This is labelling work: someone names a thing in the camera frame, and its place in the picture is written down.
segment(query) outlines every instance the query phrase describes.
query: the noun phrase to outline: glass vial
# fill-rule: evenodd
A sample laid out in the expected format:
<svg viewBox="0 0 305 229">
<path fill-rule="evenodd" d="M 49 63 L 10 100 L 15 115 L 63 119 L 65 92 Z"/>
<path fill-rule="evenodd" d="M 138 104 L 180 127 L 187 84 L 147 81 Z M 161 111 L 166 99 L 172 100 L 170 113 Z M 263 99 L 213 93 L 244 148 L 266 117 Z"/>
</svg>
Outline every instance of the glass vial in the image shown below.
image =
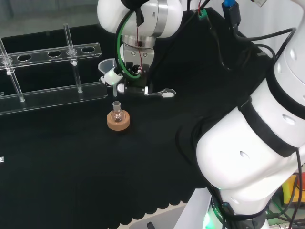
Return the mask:
<svg viewBox="0 0 305 229">
<path fill-rule="evenodd" d="M 116 123 L 120 123 L 125 119 L 124 111 L 121 110 L 121 103 L 119 101 L 113 102 L 113 111 L 111 113 L 111 118 Z"/>
</svg>

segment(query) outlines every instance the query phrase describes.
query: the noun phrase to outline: black cable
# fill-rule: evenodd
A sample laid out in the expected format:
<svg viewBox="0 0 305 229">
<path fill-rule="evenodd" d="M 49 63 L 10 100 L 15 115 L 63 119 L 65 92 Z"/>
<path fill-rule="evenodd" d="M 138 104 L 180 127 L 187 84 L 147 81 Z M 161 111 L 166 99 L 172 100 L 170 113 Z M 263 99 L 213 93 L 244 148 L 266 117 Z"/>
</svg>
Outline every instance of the black cable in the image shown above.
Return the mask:
<svg viewBox="0 0 305 229">
<path fill-rule="evenodd" d="M 210 0 L 205 0 L 204 3 L 201 5 L 200 10 L 202 10 L 208 3 L 210 2 Z M 198 12 L 196 11 L 177 31 L 176 33 L 172 36 L 173 40 L 172 42 L 169 44 L 169 46 L 167 47 L 167 49 L 163 52 L 163 56 L 159 59 L 159 61 L 157 62 L 157 64 L 149 70 L 149 79 L 150 81 L 152 80 L 153 76 L 155 76 L 157 70 L 159 69 L 159 67 L 161 66 L 161 64 L 163 63 L 163 61 L 167 58 L 167 55 L 169 54 L 170 50 L 174 47 L 174 45 L 177 42 L 177 36 L 185 29 L 185 27 L 195 18 L 195 16 L 198 15 Z"/>
<path fill-rule="evenodd" d="M 297 149 L 295 153 L 296 153 L 297 165 L 298 165 L 298 169 L 299 169 L 300 187 L 303 187 L 302 164 L 301 164 L 301 158 L 300 158 L 300 151 L 299 151 L 299 149 Z M 293 213 L 293 215 L 291 217 L 291 222 L 289 224 L 289 228 L 288 229 L 291 229 L 291 227 L 292 227 L 292 224 L 293 224 L 293 222 L 295 220 L 296 213 L 297 213 L 297 211 L 299 210 L 299 208 L 301 206 L 301 202 L 302 202 L 302 191 L 299 192 L 299 199 L 298 199 L 295 211 L 294 211 L 294 213 Z"/>
<path fill-rule="evenodd" d="M 282 44 L 282 46 L 280 47 L 279 51 L 277 52 L 276 56 L 275 56 L 275 62 L 278 60 L 278 58 L 280 57 L 280 55 L 283 53 L 284 49 L 286 48 L 287 44 L 290 42 L 291 38 L 293 37 L 293 35 L 295 34 L 296 28 L 292 28 L 291 33 L 288 35 L 288 37 L 285 39 L 284 43 Z"/>
<path fill-rule="evenodd" d="M 263 48 L 268 49 L 268 50 L 271 52 L 271 54 L 272 54 L 273 63 L 275 63 L 275 56 L 276 56 L 276 54 L 275 54 L 275 52 L 273 51 L 272 48 L 270 48 L 268 45 L 265 45 L 265 44 L 256 44 L 255 46 L 257 46 L 257 47 L 263 47 Z"/>
<path fill-rule="evenodd" d="M 223 217 L 223 229 L 225 229 L 225 218 Z"/>
<path fill-rule="evenodd" d="M 277 218 L 277 217 L 279 217 L 281 215 L 285 215 L 285 213 L 287 212 L 287 210 L 289 209 L 289 207 L 291 206 L 291 204 L 292 204 L 292 202 L 294 200 L 296 185 L 297 185 L 297 178 L 295 178 L 294 186 L 292 188 L 291 197 L 289 199 L 289 202 L 288 202 L 287 206 L 281 212 L 279 212 L 279 213 L 273 213 L 273 214 L 267 215 L 267 220 Z"/>
<path fill-rule="evenodd" d="M 191 0 L 187 0 L 187 7 L 186 7 L 186 11 L 189 12 L 191 9 Z"/>
<path fill-rule="evenodd" d="M 268 34 L 268 35 L 264 35 L 264 36 L 261 36 L 261 37 L 241 37 L 241 36 L 238 35 L 238 27 L 234 26 L 233 35 L 240 42 L 253 42 L 253 41 L 260 41 L 260 40 L 276 37 L 276 36 L 279 36 L 279 35 L 283 35 L 285 33 L 292 32 L 293 30 L 294 30 L 294 28 L 290 28 L 290 29 L 286 29 L 286 30 L 283 30 L 283 31 L 279 31 L 279 32 Z"/>
</svg>

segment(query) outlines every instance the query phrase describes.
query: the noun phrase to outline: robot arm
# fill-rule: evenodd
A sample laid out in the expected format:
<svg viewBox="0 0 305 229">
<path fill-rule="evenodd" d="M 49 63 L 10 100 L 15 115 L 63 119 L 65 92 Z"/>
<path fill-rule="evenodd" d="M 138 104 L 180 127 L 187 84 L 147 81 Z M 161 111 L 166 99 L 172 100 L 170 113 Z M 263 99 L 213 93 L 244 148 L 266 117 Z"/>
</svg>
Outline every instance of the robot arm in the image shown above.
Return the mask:
<svg viewBox="0 0 305 229">
<path fill-rule="evenodd" d="M 179 29 L 183 9 L 179 0 L 99 0 L 98 18 L 102 27 L 116 33 L 130 8 L 135 12 L 123 28 L 120 49 L 127 76 L 123 77 L 122 71 L 115 68 L 102 77 L 101 82 L 117 87 L 120 93 L 148 95 L 151 92 L 148 72 L 154 60 L 155 40 L 170 37 Z"/>
</svg>

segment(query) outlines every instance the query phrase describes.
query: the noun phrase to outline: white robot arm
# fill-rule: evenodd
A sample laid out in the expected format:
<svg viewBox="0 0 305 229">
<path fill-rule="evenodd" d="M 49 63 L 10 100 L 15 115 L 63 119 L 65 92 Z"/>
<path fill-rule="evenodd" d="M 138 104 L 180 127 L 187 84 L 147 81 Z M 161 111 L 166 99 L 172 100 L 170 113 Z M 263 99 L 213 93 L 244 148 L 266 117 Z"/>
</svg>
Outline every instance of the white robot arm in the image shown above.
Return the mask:
<svg viewBox="0 0 305 229">
<path fill-rule="evenodd" d="M 304 0 L 292 0 L 305 10 Z M 198 142 L 202 174 L 237 215 L 263 212 L 305 162 L 305 17 L 267 77 Z M 216 220 L 216 228 L 222 226 Z M 264 218 L 262 228 L 269 228 Z"/>
</svg>

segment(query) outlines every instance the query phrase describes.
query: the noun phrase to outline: acrylic test tube rack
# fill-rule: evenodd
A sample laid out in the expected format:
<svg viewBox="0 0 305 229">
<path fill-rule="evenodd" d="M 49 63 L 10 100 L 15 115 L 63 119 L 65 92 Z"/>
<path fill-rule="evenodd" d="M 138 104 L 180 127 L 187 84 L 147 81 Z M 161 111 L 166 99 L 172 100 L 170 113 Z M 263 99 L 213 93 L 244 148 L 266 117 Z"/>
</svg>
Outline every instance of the acrylic test tube rack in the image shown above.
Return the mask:
<svg viewBox="0 0 305 229">
<path fill-rule="evenodd" d="M 99 57 L 102 54 L 100 44 L 73 45 L 68 24 L 64 24 L 63 27 L 68 45 L 66 47 L 7 54 L 0 38 L 2 54 L 0 56 L 0 70 L 6 70 L 6 74 L 11 78 L 16 91 L 16 94 L 12 95 L 0 93 L 0 115 L 101 99 L 107 96 L 100 82 L 82 84 L 78 71 L 79 59 Z M 70 61 L 75 85 L 22 92 L 15 74 L 15 68 L 62 61 Z"/>
</svg>

